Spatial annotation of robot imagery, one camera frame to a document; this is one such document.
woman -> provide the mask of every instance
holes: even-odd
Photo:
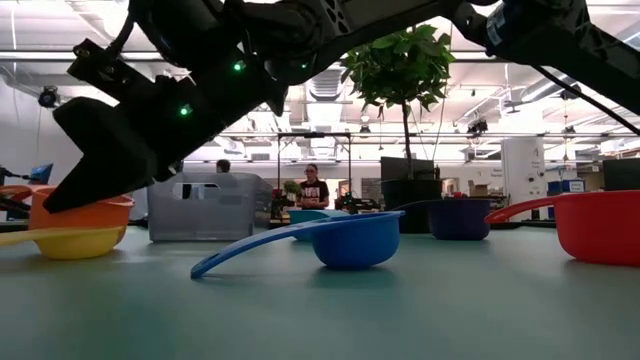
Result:
[[[318,179],[318,166],[316,164],[307,165],[304,174],[307,176],[307,180],[300,183],[302,191],[296,205],[302,210],[322,210],[329,206],[329,188],[327,183]]]

person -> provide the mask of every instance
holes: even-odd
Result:
[[[297,205],[303,210],[322,210],[329,206],[329,187],[324,181],[318,179],[318,166],[307,165],[304,170],[307,180],[300,183],[301,192],[297,199]]]
[[[231,170],[231,163],[229,160],[221,159],[216,163],[216,172],[217,173],[228,173]]]

gray plastic bin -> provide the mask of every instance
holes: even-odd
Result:
[[[151,241],[229,241],[267,230],[273,187],[255,174],[180,173],[147,188]]]

yellow measuring cup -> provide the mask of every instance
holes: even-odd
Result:
[[[117,245],[122,226],[111,228],[50,228],[0,234],[0,246],[33,240],[40,253],[54,260],[102,256]]]

green leaves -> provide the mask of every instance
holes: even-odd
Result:
[[[426,40],[431,42],[433,40],[433,34],[436,33],[436,28],[431,25],[422,25],[416,28],[413,34],[420,40]]]
[[[377,40],[375,40],[372,44],[371,47],[373,49],[386,49],[392,45],[395,44],[395,41],[393,39],[393,37],[391,35],[385,36],[385,37],[381,37]]]
[[[359,92],[368,105],[384,109],[418,100],[429,107],[444,98],[449,64],[455,59],[449,52],[451,37],[435,38],[436,28],[422,25],[415,30],[403,30],[359,46],[347,53],[342,74],[350,78],[354,92]]]
[[[396,44],[395,48],[393,48],[393,52],[395,54],[404,54],[411,49],[411,43],[408,41],[403,41]]]

